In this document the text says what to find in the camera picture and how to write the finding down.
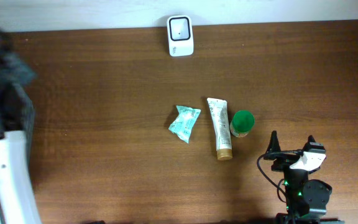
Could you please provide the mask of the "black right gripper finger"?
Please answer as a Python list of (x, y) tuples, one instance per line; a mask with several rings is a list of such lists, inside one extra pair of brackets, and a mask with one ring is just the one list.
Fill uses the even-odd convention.
[(323, 144), (316, 142), (312, 135), (308, 136), (308, 140), (302, 150), (304, 152), (325, 152)]
[(272, 131), (270, 142), (268, 144), (268, 148), (266, 150), (266, 153), (273, 153), (273, 152), (280, 152), (281, 147), (279, 145), (278, 136), (276, 131)]

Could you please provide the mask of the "green lid jar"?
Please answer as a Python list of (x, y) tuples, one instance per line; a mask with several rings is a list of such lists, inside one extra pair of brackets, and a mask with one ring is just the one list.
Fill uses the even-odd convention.
[(240, 110), (235, 113), (230, 122), (231, 134), (237, 138), (245, 137), (252, 130), (254, 124), (254, 115), (250, 111)]

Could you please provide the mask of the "white tube gold cap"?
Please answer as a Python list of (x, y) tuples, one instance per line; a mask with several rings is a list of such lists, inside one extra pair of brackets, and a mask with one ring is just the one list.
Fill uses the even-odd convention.
[(232, 159), (231, 132), (227, 113), (227, 101), (207, 98), (216, 135), (216, 155), (219, 161)]

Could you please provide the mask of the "teal snack packet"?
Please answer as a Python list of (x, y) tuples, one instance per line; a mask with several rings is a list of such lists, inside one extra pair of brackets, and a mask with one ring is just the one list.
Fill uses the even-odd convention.
[(169, 126), (168, 130), (176, 134), (182, 141), (189, 143), (192, 129), (198, 119), (201, 110), (187, 106), (176, 105), (178, 116)]

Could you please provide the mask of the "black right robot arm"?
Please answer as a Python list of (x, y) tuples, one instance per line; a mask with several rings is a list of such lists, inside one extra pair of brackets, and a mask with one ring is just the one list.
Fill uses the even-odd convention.
[[(283, 178), (276, 184), (262, 170), (260, 160), (273, 161), (271, 170), (283, 173)], [(283, 151), (280, 148), (277, 132), (271, 133), (265, 154), (257, 159), (257, 168), (261, 174), (276, 188), (280, 200), (286, 204), (286, 213), (278, 213), (274, 223), (330, 224), (344, 223), (337, 218), (324, 219), (327, 204), (333, 188), (309, 175), (318, 171), (326, 159), (326, 150), (312, 135), (302, 149)]]

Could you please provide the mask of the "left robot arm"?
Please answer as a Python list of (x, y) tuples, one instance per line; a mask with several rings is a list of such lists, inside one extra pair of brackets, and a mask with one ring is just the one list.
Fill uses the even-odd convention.
[(0, 29), (0, 222), (264, 221), (274, 102), (241, 51), (159, 29)]

